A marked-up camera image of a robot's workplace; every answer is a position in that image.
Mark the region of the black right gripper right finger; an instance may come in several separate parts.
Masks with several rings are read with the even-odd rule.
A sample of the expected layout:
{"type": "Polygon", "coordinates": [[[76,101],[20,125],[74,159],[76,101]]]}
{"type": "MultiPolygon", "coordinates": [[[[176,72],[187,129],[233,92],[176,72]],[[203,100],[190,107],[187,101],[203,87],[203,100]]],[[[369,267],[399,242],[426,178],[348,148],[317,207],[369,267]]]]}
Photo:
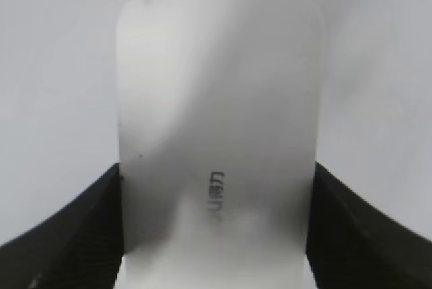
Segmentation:
{"type": "Polygon", "coordinates": [[[431,241],[315,166],[306,256],[318,288],[430,288],[431,241]]]}

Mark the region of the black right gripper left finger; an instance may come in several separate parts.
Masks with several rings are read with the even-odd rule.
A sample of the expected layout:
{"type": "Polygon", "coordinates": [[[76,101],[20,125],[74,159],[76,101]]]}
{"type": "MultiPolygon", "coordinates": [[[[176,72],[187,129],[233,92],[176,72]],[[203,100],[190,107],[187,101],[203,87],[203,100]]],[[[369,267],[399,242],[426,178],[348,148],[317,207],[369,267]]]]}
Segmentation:
{"type": "Polygon", "coordinates": [[[2,288],[114,288],[124,255],[119,165],[1,245],[2,288]]]}

